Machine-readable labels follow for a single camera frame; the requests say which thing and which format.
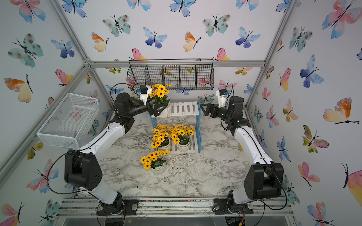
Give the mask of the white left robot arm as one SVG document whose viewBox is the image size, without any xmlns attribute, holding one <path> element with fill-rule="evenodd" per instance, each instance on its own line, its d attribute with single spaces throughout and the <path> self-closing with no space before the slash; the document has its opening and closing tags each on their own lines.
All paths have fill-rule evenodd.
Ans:
<svg viewBox="0 0 362 226">
<path fill-rule="evenodd" d="M 151 104 L 152 99 L 137 101 L 128 93 L 117 95 L 114 101 L 115 115 L 109 125 L 89 144 L 79 150 L 70 150 L 65 155 L 65 181 L 73 186 L 84 188 L 96 197 L 108 215 L 125 213 L 122 195 L 111 188 L 103 179 L 99 161 L 104 153 L 134 124 L 134 116 L 147 112 L 159 116 L 168 104 Z"/>
</svg>

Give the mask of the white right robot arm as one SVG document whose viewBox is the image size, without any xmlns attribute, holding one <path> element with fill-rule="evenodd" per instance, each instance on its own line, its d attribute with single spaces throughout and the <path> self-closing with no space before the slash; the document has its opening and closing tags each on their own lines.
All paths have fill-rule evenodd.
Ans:
<svg viewBox="0 0 362 226">
<path fill-rule="evenodd" d="M 227 107 L 220 104 L 201 104 L 206 116 L 219 118 L 225 131 L 231 132 L 241 145 L 250 165 L 244 185 L 230 191 L 224 203 L 214 200 L 214 213 L 252 214 L 248 206 L 253 201 L 277 198 L 284 192 L 282 180 L 284 168 L 275 163 L 257 141 L 251 124 L 243 116 L 244 99 L 233 96 Z"/>
</svg>

